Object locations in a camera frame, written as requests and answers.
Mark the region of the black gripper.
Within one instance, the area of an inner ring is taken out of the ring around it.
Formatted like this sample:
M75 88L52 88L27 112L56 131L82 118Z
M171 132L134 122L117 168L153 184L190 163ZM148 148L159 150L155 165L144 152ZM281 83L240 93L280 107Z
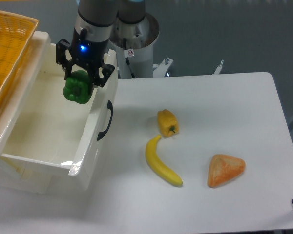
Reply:
M89 73L89 93L93 94L96 87L104 87L115 70L115 66L103 63L105 49L108 40L93 42L82 36L74 29L72 43L61 39L56 43L56 63L64 71L64 80L71 75L73 65L77 65ZM69 52L71 59L68 60L66 52Z

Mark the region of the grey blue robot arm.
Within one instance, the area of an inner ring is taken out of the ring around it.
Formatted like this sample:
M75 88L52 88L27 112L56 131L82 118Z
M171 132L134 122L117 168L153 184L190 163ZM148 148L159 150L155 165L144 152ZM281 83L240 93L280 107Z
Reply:
M115 70L104 63L104 54L116 19L136 23L145 14L143 0L81 0L72 41L56 44L56 63L65 72L63 94L80 98L104 87Z

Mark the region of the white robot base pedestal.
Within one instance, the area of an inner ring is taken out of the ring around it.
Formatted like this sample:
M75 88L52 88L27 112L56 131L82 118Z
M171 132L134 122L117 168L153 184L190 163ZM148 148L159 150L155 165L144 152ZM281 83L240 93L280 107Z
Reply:
M153 63L153 47L159 37L159 23L149 13L138 23L116 19L110 36L117 55L120 79L163 78L169 76L173 59Z

